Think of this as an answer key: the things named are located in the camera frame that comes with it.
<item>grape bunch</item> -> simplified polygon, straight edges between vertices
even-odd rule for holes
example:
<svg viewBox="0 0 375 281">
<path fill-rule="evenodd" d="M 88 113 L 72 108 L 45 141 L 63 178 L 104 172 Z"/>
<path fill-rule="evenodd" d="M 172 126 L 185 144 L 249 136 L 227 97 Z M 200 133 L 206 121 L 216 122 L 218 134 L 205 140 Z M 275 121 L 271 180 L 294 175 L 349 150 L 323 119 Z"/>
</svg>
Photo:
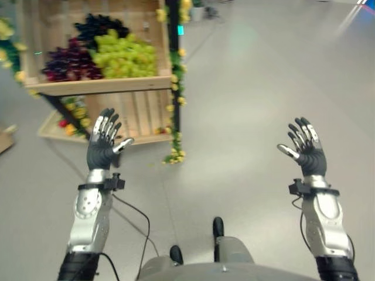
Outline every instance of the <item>grape bunch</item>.
<svg viewBox="0 0 375 281">
<path fill-rule="evenodd" d="M 129 29 L 119 19 L 112 20 L 109 16 L 94 16 L 90 13 L 86 17 L 86 23 L 75 23 L 74 26 L 80 32 L 78 40 L 85 42 L 86 47 L 93 50 L 98 50 L 95 36 L 105 35 L 109 29 L 116 30 L 120 38 L 129 34 Z"/>
<path fill-rule="evenodd" d="M 105 78 L 155 76 L 156 54 L 150 44 L 137 40 L 133 33 L 121 38 L 115 29 L 96 36 L 98 52 L 93 61 L 101 68 Z"/>
<path fill-rule="evenodd" d="M 48 81 L 76 81 L 86 79 L 102 79 L 100 69 L 93 63 L 88 50 L 80 46 L 77 38 L 69 39 L 69 47 L 58 47 L 49 52 L 51 61 L 46 63 L 42 73 Z"/>
</svg>

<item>flower garland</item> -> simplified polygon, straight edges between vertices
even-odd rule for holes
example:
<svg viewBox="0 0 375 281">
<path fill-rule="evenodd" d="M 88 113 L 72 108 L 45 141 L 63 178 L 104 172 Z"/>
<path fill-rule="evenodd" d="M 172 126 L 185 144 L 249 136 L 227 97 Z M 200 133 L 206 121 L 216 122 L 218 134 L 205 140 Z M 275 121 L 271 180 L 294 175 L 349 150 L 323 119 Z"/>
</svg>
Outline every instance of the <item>flower garland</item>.
<svg viewBox="0 0 375 281">
<path fill-rule="evenodd" d="M 14 29 L 9 19 L 0 17 L 0 61 L 4 68 L 11 68 L 18 83 L 25 80 L 25 72 L 21 71 L 19 53 L 27 48 L 22 43 L 14 43 L 11 36 Z"/>
<path fill-rule="evenodd" d="M 179 21 L 180 23 L 186 23 L 190 20 L 189 9 L 192 7 L 191 0 L 180 0 L 179 1 Z M 164 22 L 167 19 L 169 13 L 168 7 L 156 10 L 156 16 L 158 21 Z M 182 58 L 186 56 L 184 49 L 179 49 L 178 51 L 171 52 L 171 65 L 172 65 L 172 76 L 171 76 L 171 89 L 173 94 L 170 95 L 170 104 L 167 105 L 166 110 L 171 113 L 171 124 L 167 126 L 163 131 L 170 133 L 172 135 L 171 141 L 171 153 L 164 158 L 163 163 L 175 164 L 182 162 L 186 156 L 185 151 L 182 150 L 181 138 L 182 134 L 179 132 L 174 124 L 175 116 L 175 106 L 173 105 L 173 99 L 175 95 L 177 96 L 178 105 L 184 106 L 186 104 L 186 99 L 182 95 L 184 90 L 182 81 L 183 75 L 186 73 L 186 66 L 182 64 Z"/>
</svg>

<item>black pole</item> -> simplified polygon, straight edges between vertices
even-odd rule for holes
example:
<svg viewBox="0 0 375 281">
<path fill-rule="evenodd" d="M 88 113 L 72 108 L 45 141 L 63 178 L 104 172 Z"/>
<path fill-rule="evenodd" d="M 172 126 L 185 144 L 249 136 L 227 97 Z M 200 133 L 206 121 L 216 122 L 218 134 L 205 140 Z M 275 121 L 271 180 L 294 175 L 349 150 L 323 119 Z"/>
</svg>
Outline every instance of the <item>black pole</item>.
<svg viewBox="0 0 375 281">
<path fill-rule="evenodd" d="M 169 7 L 169 51 L 176 52 L 179 50 L 179 37 L 178 37 L 178 24 L 179 24 L 179 0 L 166 0 L 166 5 Z M 180 132 L 180 104 L 178 103 L 178 97 L 180 96 L 180 90 L 173 91 L 173 105 L 175 107 L 174 120 L 175 128 Z"/>
<path fill-rule="evenodd" d="M 46 95 L 42 92 L 40 92 L 40 95 L 45 98 L 53 107 L 55 107 L 57 111 L 59 111 L 69 123 L 73 124 L 73 126 L 76 127 L 78 131 L 83 133 L 87 140 L 90 139 L 90 133 L 88 133 L 86 129 L 81 126 L 80 121 L 76 119 L 73 114 L 64 106 L 59 97 Z"/>
</svg>

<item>wooden display stand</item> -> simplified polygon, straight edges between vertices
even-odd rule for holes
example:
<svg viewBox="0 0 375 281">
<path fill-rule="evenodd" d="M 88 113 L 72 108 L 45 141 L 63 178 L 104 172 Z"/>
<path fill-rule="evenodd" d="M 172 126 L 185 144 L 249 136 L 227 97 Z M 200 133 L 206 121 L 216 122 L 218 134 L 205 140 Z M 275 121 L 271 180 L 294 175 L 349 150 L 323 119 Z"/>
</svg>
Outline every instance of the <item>wooden display stand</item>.
<svg viewBox="0 0 375 281">
<path fill-rule="evenodd" d="M 60 102 L 61 97 L 85 95 L 88 112 L 94 121 L 103 108 L 114 108 L 120 115 L 123 137 L 132 136 L 135 143 L 165 141 L 168 135 L 157 135 L 156 129 L 169 123 L 171 63 L 168 31 L 165 23 L 156 20 L 156 10 L 164 0 L 18 0 L 18 28 L 28 46 L 22 53 L 25 87 L 41 93 L 70 123 L 89 137 L 89 133 Z M 48 51 L 66 47 L 68 39 L 77 36 L 73 24 L 84 22 L 88 13 L 109 15 L 120 19 L 156 49 L 158 75 L 155 77 L 116 78 L 50 83 L 40 70 L 49 60 Z M 57 128 L 55 112 L 46 120 L 39 135 L 48 138 L 82 142 L 80 138 L 64 136 Z"/>
</svg>

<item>black metal frame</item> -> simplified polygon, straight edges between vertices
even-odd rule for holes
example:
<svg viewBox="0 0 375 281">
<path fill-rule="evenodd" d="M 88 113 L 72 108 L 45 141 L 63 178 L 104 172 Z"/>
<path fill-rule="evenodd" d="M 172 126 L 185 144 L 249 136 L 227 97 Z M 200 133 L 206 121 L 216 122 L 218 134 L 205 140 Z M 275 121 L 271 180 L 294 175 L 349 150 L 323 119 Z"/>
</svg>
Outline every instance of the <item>black metal frame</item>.
<svg viewBox="0 0 375 281">
<path fill-rule="evenodd" d="M 179 38 L 178 38 L 178 24 L 179 24 L 179 1 L 178 0 L 166 0 L 166 5 L 169 7 L 169 23 L 168 23 L 168 35 L 169 35 L 169 50 L 171 52 L 179 50 Z M 95 92 L 92 94 L 81 94 L 81 95 L 97 95 L 97 94 L 108 94 L 112 92 Z M 64 106 L 61 102 L 61 98 L 67 95 L 48 95 L 42 92 L 39 93 L 47 102 L 49 102 L 57 111 L 64 116 L 64 118 L 73 124 L 81 133 L 83 133 L 87 140 L 90 139 L 90 133 L 81 126 L 81 123 L 73 114 Z M 173 91 L 173 105 L 174 105 L 174 124 L 178 132 L 180 132 L 180 105 L 178 103 L 178 97 L 180 90 Z"/>
</svg>

